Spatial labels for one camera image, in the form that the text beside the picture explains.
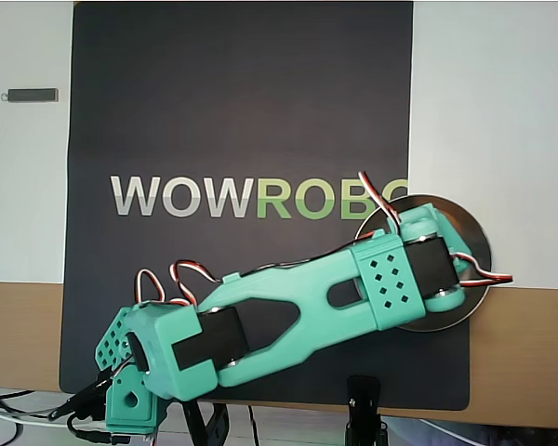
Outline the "teal gripper with servo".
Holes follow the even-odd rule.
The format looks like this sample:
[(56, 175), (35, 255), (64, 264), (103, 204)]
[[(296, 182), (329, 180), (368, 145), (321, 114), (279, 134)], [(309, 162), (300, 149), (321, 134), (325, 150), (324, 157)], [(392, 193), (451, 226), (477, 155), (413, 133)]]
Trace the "teal gripper with servo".
[(427, 204), (427, 212), (430, 223), (427, 235), (430, 237), (440, 237), (444, 241), (458, 277), (461, 280), (466, 279), (469, 274), (470, 263), (459, 255), (473, 256), (473, 252), (455, 227), (452, 219), (453, 215), (443, 212), (434, 203)]

